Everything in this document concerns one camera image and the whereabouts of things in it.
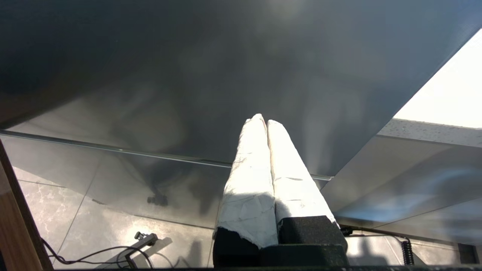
metal rail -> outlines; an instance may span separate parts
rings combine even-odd
[[[13,131],[7,131],[7,130],[0,130],[0,135],[24,138],[24,139],[32,139],[32,140],[44,141],[44,142],[52,142],[52,143],[65,144],[65,145],[72,145],[72,146],[78,146],[78,147],[85,147],[85,148],[91,148],[91,149],[109,150],[109,151],[126,153],[126,154],[142,155],[142,156],[155,157],[155,158],[194,163],[194,164],[203,164],[203,165],[227,167],[227,168],[231,168],[232,166],[231,163],[228,163],[228,162],[214,161],[214,160],[202,159],[198,157],[174,155],[174,154],[167,154],[167,153],[147,152],[147,151],[137,151],[133,149],[126,149],[126,148],[115,147],[115,146],[104,145],[104,144],[89,143],[89,142],[44,136],[44,135],[26,134],[26,133],[13,132]],[[313,179],[317,179],[317,180],[329,181],[332,179],[332,177],[330,176],[323,176],[323,175],[316,175],[316,174],[310,174],[310,175]]]

wooden edge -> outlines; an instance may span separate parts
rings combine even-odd
[[[0,214],[0,252],[7,270],[53,270],[1,140]]]

white fabric wrap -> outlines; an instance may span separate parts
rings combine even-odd
[[[259,248],[278,244],[266,124],[246,120],[224,188],[217,227],[237,232]]]
[[[311,216],[327,216],[336,222],[281,123],[268,121],[268,144],[271,151],[276,222],[279,223],[285,217]]]

gray metal sheet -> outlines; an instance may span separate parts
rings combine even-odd
[[[375,136],[321,193],[340,224],[465,243],[481,178],[482,148]]]
[[[230,162],[261,112],[334,176],[481,27],[481,5],[9,2],[0,128],[43,112],[40,135]]]

marble floor tile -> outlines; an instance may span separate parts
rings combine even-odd
[[[86,197],[72,224],[59,255],[75,260],[92,252],[119,245],[132,245],[136,232],[155,233],[159,240],[145,252],[154,267],[206,267],[212,245],[212,229],[193,227],[145,217],[137,217],[112,209],[108,205]],[[121,249],[107,251],[89,258],[89,261],[109,260]],[[135,256],[138,267],[147,268],[142,256]],[[77,263],[56,269],[94,268],[95,265]]]
[[[58,251],[83,195],[67,188],[19,181],[40,236]]]

